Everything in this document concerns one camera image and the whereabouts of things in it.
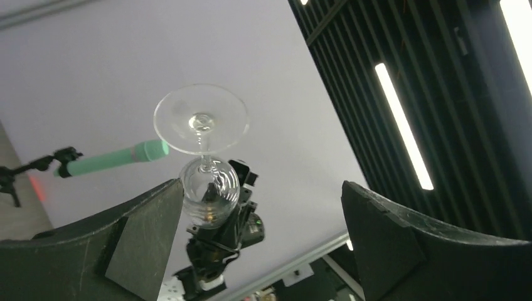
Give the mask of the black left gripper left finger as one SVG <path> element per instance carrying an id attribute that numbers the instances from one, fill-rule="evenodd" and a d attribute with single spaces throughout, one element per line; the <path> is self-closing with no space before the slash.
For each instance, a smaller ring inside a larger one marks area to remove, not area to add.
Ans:
<path id="1" fill-rule="evenodd" d="M 1 299 L 156 300 L 182 206 L 172 179 L 29 240 L 3 240 Z"/>

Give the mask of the clear glass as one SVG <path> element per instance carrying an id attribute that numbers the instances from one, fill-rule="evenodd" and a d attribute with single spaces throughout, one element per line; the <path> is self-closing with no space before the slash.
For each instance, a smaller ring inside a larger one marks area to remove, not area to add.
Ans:
<path id="1" fill-rule="evenodd" d="M 220 227 L 235 209 L 241 185 L 235 169 L 218 154 L 247 133 L 245 103 L 219 85 L 192 84 L 168 93 L 157 104 L 153 123 L 170 148 L 193 156 L 179 174 L 183 209 L 192 224 Z"/>

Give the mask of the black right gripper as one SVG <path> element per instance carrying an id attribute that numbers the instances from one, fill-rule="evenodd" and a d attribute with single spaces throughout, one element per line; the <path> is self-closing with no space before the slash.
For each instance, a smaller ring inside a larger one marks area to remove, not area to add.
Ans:
<path id="1" fill-rule="evenodd" d="M 258 175 L 242 162 L 230 160 L 240 184 L 240 196 L 235 209 L 228 219 L 213 230 L 202 230 L 191 226 L 192 234 L 186 251 L 192 266 L 197 270 L 224 269 L 227 264 L 236 260 L 240 250 L 260 243 L 265 238 L 262 219 L 255 212 L 257 203 L 251 200 L 251 186 Z"/>

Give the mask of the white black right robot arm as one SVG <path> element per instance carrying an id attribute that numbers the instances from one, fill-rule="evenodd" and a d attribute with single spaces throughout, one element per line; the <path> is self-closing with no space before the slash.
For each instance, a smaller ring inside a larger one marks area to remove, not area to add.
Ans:
<path id="1" fill-rule="evenodd" d="M 240 184 L 238 203 L 228 219 L 215 229 L 190 225 L 191 238 L 186 252 L 191 266 L 163 282 L 158 300 L 207 300 L 226 289 L 225 268 L 238 259 L 240 251 L 265 238 L 263 221 L 255 213 L 257 203 L 250 200 L 251 187 L 258 175 L 239 160 L 230 160 Z"/>

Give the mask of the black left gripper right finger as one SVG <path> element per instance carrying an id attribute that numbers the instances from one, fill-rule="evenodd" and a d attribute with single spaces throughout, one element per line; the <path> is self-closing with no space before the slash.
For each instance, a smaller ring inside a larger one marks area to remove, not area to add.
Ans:
<path id="1" fill-rule="evenodd" d="M 341 203 L 367 300 L 530 300 L 531 242 L 479 233 L 344 181 Z"/>

